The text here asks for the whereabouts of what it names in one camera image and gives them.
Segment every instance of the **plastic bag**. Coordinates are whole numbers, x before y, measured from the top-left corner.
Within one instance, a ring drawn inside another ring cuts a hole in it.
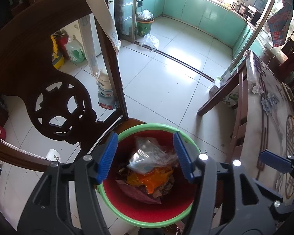
[[[143,12],[141,11],[137,12],[137,18],[143,21],[151,20],[154,18],[154,14],[152,14],[148,10],[143,10]]]
[[[145,185],[147,193],[153,194],[157,187],[168,182],[172,173],[173,168],[171,166],[156,167],[147,174],[139,174],[131,170],[126,183],[135,187]]]
[[[136,137],[137,152],[130,158],[128,168],[140,174],[154,167],[174,166],[178,163],[174,152],[164,152],[154,138]]]
[[[157,37],[153,36],[152,34],[146,34],[143,40],[140,42],[140,46],[147,45],[150,46],[150,51],[153,52],[159,48],[159,40]]]

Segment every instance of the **umbrella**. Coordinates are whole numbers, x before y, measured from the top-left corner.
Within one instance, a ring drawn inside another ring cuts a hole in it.
[[[282,0],[282,3],[283,8],[267,21],[272,37],[273,48],[285,44],[293,17],[294,0]]]

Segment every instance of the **white plastic bag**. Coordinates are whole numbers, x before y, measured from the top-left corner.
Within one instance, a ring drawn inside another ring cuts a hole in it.
[[[141,12],[141,11],[137,12],[137,17],[138,17],[138,19],[146,21],[148,19],[152,19],[154,17],[154,14],[152,14],[148,10],[143,10],[143,12]]]
[[[140,46],[147,45],[150,46],[150,51],[153,52],[159,48],[159,40],[152,34],[146,34],[144,39],[141,41]]]

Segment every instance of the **red cloth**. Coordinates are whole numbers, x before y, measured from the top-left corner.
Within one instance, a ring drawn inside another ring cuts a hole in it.
[[[294,71],[294,53],[285,62],[280,64],[277,76],[279,80],[284,81],[292,71]]]

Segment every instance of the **green trash bin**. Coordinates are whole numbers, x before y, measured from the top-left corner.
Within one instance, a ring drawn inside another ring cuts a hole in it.
[[[175,168],[173,176],[175,183],[171,192],[163,197],[162,204],[148,205],[126,196],[115,182],[118,165],[126,162],[135,148],[135,137],[156,138],[161,146],[173,147],[173,133],[179,131],[169,125],[142,124],[125,130],[118,136],[118,149],[115,153],[108,177],[97,191],[105,204],[124,221],[143,228],[160,228],[171,225],[186,217],[191,210],[197,186],[190,184],[184,178],[180,167]],[[188,143],[193,144],[200,154],[200,150],[193,140],[181,132]]]
[[[137,34],[141,37],[144,37],[145,35],[149,34],[151,31],[151,24],[154,22],[154,19],[152,21],[139,21],[136,20],[137,23]]]

